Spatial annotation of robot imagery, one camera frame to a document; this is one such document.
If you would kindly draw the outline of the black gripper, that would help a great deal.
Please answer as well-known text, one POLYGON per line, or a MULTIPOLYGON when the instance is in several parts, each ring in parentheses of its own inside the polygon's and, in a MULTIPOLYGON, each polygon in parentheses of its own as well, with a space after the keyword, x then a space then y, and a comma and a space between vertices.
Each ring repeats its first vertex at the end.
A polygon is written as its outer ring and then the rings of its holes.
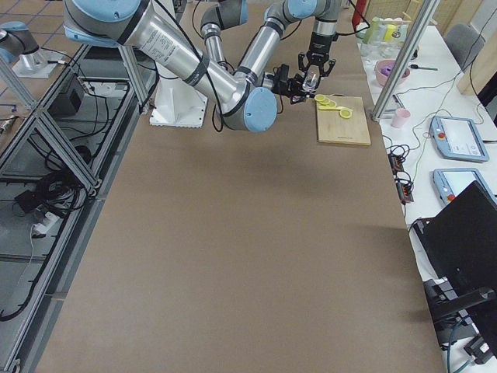
POLYGON ((306 54, 299 53, 297 56, 298 68, 303 74, 303 82, 306 82, 310 77, 308 72, 310 64, 320 64, 321 78, 326 78, 330 75, 336 63, 336 59, 329 60, 329 51, 334 40, 334 35, 311 34, 308 52, 306 54))
POLYGON ((309 92, 309 88, 305 86, 303 75, 296 74, 293 78, 288 79, 286 85, 281 85, 275 77, 276 70, 272 73, 264 73, 262 87, 269 89, 272 93, 277 95, 288 96, 291 105, 303 103, 307 99, 313 99, 315 97, 315 93, 309 92))

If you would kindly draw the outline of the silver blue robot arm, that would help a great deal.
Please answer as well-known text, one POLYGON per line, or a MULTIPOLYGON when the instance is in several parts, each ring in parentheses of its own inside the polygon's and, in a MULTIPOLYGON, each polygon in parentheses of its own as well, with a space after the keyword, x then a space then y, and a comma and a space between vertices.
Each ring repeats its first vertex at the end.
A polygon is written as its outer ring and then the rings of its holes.
MULTIPOLYGON (((314 29, 306 54, 299 57, 299 70, 318 73, 318 77, 329 75, 335 62, 329 58, 332 42, 341 9, 340 1, 280 1, 273 3, 265 12, 264 23, 248 46, 236 77, 244 77, 253 85, 262 81, 265 67, 272 57, 285 29, 292 23, 313 17, 314 29)), ((245 1, 219 1, 203 14, 201 33, 204 40, 218 37, 222 30, 240 26, 248 20, 245 1)))
POLYGON ((272 4, 241 64, 230 74, 212 54, 193 46, 173 16, 163 18, 155 6, 153 1, 66 1, 64 28, 67 37, 82 43, 112 40, 123 47, 136 47, 215 100, 223 125, 251 132, 266 131, 276 120, 276 97, 259 80, 283 31, 311 16, 321 22, 331 8, 323 1, 272 4))

